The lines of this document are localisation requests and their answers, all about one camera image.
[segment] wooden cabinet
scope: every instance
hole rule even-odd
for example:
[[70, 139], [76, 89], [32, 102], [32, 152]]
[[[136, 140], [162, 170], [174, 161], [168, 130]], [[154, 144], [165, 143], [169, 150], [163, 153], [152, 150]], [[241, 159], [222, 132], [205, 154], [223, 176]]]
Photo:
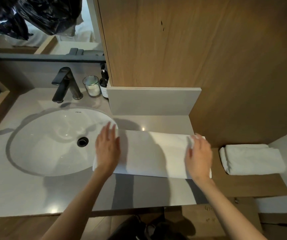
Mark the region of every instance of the wooden cabinet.
[[201, 87], [215, 147], [287, 134], [287, 0], [95, 0], [114, 86]]

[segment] sink drain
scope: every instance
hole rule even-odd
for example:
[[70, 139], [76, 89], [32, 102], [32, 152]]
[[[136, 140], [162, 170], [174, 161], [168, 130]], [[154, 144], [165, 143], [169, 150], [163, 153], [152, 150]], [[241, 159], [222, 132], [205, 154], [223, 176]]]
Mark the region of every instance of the sink drain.
[[88, 138], [87, 137], [81, 137], [80, 139], [78, 139], [77, 141], [77, 145], [78, 147], [85, 147], [86, 145], [88, 145]]

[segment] faucet spout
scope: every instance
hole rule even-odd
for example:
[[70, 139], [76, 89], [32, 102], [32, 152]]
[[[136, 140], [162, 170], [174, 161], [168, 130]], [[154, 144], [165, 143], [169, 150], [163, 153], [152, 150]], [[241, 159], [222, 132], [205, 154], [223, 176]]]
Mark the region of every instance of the faucet spout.
[[80, 100], [83, 97], [83, 94], [80, 92], [73, 73], [69, 67], [61, 68], [57, 76], [52, 81], [52, 84], [58, 85], [58, 89], [52, 98], [53, 102], [62, 103], [68, 88], [70, 89], [72, 97], [75, 100]]

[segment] gray countertop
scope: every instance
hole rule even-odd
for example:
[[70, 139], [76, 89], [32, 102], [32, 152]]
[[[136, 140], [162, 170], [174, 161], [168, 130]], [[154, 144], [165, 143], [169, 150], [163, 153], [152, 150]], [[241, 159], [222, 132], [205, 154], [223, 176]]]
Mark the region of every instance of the gray countertop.
[[[112, 116], [103, 97], [81, 100], [67, 93], [62, 104], [52, 102], [55, 88], [35, 88], [21, 95], [0, 124], [0, 217], [61, 213], [82, 190], [92, 168], [56, 177], [40, 177], [14, 168], [6, 156], [6, 144], [21, 122], [47, 110], [88, 107], [113, 117], [120, 129], [193, 134], [188, 116]], [[198, 187], [189, 179], [113, 174], [103, 186], [94, 211], [178, 206], [205, 203]]]

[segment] white sink basin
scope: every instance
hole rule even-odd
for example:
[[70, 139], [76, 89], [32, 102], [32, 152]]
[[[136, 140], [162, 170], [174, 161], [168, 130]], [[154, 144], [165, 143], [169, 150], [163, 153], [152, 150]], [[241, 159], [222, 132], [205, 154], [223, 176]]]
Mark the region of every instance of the white sink basin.
[[47, 113], [24, 122], [11, 135], [7, 155], [23, 172], [39, 176], [76, 173], [92, 166], [95, 141], [102, 127], [114, 120], [94, 109], [73, 108]]

